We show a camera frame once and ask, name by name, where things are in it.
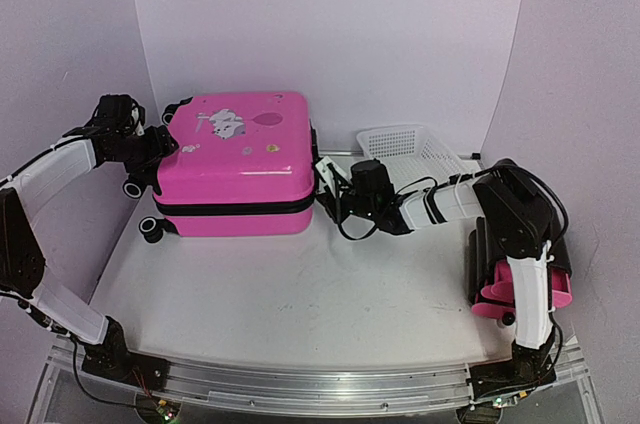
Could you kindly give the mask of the pink hard-shell suitcase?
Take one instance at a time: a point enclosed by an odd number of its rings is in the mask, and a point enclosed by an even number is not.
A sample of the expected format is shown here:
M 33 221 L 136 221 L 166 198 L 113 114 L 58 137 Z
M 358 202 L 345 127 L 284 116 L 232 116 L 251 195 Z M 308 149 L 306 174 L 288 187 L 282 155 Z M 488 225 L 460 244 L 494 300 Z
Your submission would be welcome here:
M 165 107 L 177 142 L 150 177 L 123 189 L 153 190 L 158 216 L 138 225 L 149 243 L 181 237 L 296 234 L 313 215 L 315 131 L 295 91 L 235 92 L 186 98 Z

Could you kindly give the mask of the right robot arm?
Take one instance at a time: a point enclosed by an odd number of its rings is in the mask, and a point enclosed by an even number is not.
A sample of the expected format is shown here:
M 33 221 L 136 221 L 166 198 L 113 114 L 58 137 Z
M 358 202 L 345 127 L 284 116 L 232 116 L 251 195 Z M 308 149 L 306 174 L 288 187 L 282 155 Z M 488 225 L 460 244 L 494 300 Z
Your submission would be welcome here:
M 510 269 L 514 291 L 516 355 L 505 362 L 503 377 L 524 387 L 540 374 L 541 357 L 558 332 L 552 270 L 568 228 L 563 203 L 544 181 L 509 159 L 442 183 L 424 177 L 424 190 L 414 183 L 395 189 L 379 160 L 360 161 L 345 172 L 325 157 L 315 172 L 323 186 L 318 199 L 337 227 L 358 217 L 371 222 L 368 236 L 402 236 L 466 219 L 483 223 Z

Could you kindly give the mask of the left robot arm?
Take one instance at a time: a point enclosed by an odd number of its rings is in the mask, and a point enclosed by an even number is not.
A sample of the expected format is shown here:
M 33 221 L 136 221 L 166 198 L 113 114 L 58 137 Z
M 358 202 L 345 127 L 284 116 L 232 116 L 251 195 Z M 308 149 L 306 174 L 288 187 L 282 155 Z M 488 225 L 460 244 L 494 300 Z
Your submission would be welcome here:
M 36 223 L 59 194 L 105 163 L 123 165 L 140 189 L 157 189 L 161 162 L 178 148 L 166 125 L 147 125 L 145 108 L 133 97 L 107 94 L 85 124 L 1 179 L 2 297 L 25 305 L 45 328 L 100 345 L 94 361 L 114 381 L 134 372 L 134 359 L 118 344 L 104 343 L 113 326 L 110 319 L 49 269 Z

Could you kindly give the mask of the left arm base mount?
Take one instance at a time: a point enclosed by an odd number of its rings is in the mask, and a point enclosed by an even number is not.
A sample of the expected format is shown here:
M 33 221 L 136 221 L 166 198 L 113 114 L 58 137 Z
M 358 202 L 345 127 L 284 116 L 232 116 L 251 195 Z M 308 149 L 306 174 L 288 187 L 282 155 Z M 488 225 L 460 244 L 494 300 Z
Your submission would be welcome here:
M 165 389 L 170 368 L 168 360 L 127 349 L 108 350 L 104 346 L 89 345 L 83 348 L 81 369 L 85 374 L 150 392 Z

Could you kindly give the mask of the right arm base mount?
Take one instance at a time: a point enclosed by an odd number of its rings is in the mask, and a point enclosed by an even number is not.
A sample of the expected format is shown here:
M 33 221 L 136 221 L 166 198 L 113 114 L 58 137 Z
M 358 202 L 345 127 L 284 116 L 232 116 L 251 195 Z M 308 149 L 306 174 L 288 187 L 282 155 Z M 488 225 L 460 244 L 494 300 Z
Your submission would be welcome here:
M 544 364 L 541 370 L 523 371 L 514 361 L 501 361 L 472 366 L 467 383 L 471 385 L 473 400 L 483 402 L 533 391 L 555 380 L 556 373 L 551 364 Z

